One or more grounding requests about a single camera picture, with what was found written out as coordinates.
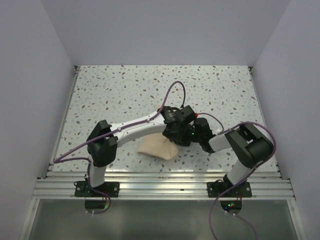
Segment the black joint housing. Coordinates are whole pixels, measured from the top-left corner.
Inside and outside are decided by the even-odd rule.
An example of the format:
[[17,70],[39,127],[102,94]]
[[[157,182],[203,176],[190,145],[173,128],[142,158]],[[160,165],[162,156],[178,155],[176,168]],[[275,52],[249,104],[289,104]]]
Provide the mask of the black joint housing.
[[257,163],[266,160],[274,145],[253,124],[245,124],[225,134],[239,161],[252,169]]
[[209,140],[215,135],[213,135],[209,127],[208,120],[203,117],[198,117],[194,121],[193,127],[194,135],[192,135],[192,142],[199,143],[203,151],[213,154],[214,151],[209,144]]
[[197,119],[196,113],[192,108],[189,105],[182,109],[173,109],[170,106],[165,106],[161,111],[161,115],[166,124],[162,134],[177,145],[189,146],[192,132],[190,123]]
[[[110,127],[111,125],[109,125],[106,120],[99,121],[87,138],[87,141],[110,133]],[[93,165],[95,167],[100,168],[107,166],[116,159],[118,147],[117,140],[118,138],[111,134],[108,138],[103,137],[88,144],[87,150],[92,157]]]
[[[222,180],[217,180],[214,182],[207,182],[207,192],[208,192],[208,197],[209,198],[216,198],[218,197],[221,193],[226,191],[227,189],[231,188],[233,184],[229,181],[227,178],[227,175],[223,177]],[[222,198],[238,198],[241,196],[242,198],[251,198],[252,197],[252,192],[251,192],[251,186],[250,183],[245,181],[241,183],[239,186],[236,188],[226,192]]]

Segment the terrazzo surface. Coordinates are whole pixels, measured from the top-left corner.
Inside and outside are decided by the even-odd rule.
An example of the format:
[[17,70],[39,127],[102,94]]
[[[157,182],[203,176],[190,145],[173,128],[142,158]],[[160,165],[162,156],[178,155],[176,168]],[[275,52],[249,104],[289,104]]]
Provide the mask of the terrazzo surface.
[[[91,65],[81,66],[62,130],[57,156],[86,141],[101,120],[122,123],[146,116],[162,104],[168,87],[182,81],[186,88],[185,106],[197,113],[216,116],[225,128],[239,122],[263,124],[247,66],[212,65]],[[180,107],[183,91],[176,85],[167,106]],[[206,117],[214,133],[222,130]],[[180,147],[178,156],[167,161],[137,153],[142,138],[117,149],[116,159],[106,171],[118,172],[228,172],[237,161],[231,149],[214,154],[202,151],[197,143]],[[89,157],[87,148],[73,157]],[[53,171],[84,172],[87,162],[76,160],[55,164]],[[258,172],[277,172],[273,157]]]

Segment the black mounting bracket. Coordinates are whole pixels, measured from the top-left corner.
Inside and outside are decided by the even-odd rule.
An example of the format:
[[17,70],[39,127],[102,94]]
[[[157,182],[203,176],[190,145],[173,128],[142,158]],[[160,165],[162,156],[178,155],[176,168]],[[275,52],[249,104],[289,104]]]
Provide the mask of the black mounting bracket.
[[[76,181],[74,183],[74,196],[77,198],[103,197],[101,194],[92,191],[87,181]],[[117,198],[119,195],[120,183],[118,181],[105,181],[102,185],[94,188],[95,190],[107,193],[110,198]]]
[[[99,121],[87,141],[111,132],[112,125],[106,120]],[[93,166],[105,167],[116,159],[118,137],[111,134],[108,138],[103,137],[88,144],[87,150],[92,157]]]
[[[225,191],[225,189],[223,188],[222,181],[207,182],[206,189],[208,191],[209,198],[216,198],[220,193]],[[236,187],[230,192],[227,192],[221,198],[238,198],[241,194],[242,194],[242,198],[252,197],[252,192],[251,192],[251,187],[249,182],[245,181],[240,186]]]

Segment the white panel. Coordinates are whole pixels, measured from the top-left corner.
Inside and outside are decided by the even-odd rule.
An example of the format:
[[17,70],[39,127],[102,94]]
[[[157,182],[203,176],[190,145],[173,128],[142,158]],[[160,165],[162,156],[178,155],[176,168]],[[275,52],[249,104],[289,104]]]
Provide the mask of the white panel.
[[253,66],[290,0],[42,0],[77,65]]
[[[115,123],[112,124],[112,127],[110,128],[111,131],[114,131],[118,128],[121,128],[123,126],[133,124],[136,122],[144,121],[146,119],[150,119],[153,116],[157,114],[156,111],[150,113],[149,115],[139,117],[136,119],[133,119],[131,121],[123,122],[123,123]],[[123,144],[130,142],[132,140],[136,140],[138,138],[142,138],[146,135],[150,134],[159,134],[162,133],[166,129],[166,124],[164,123],[165,119],[160,114],[158,115],[154,120],[150,120],[149,122],[141,123],[138,125],[127,127],[121,131],[118,131],[113,134],[113,136],[118,137],[117,145],[118,148],[120,148]]]
[[292,0],[253,68],[277,159],[310,240],[319,239],[320,1]]
[[0,233],[19,237],[48,168],[73,65],[39,0],[0,3]]
[[213,151],[218,152],[223,149],[231,148],[225,134],[217,135],[209,140],[209,145]]
[[251,171],[250,168],[245,167],[239,160],[236,161],[235,165],[231,169],[230,172],[228,172],[227,177],[230,180],[230,182],[235,185],[238,182],[240,182],[242,179],[244,179],[245,176],[248,175],[248,173]]
[[105,182],[105,173],[107,166],[90,166],[90,183],[93,188],[100,186]]

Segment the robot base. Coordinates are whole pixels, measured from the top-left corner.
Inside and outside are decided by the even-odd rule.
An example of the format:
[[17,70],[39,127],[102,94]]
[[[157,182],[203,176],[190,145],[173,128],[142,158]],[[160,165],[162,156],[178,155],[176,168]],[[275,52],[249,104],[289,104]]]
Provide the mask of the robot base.
[[[226,189],[223,186],[222,181],[213,181],[206,183],[206,189],[208,191],[209,198],[216,198],[220,193],[224,192]],[[227,192],[221,198],[238,198],[242,194],[242,198],[251,198],[252,192],[249,182],[244,182],[235,189]]]
[[[100,193],[92,191],[87,181],[76,181],[74,196],[77,198],[101,198]],[[118,181],[105,181],[102,185],[95,187],[99,192],[107,193],[110,198],[117,198],[119,195],[120,183]]]

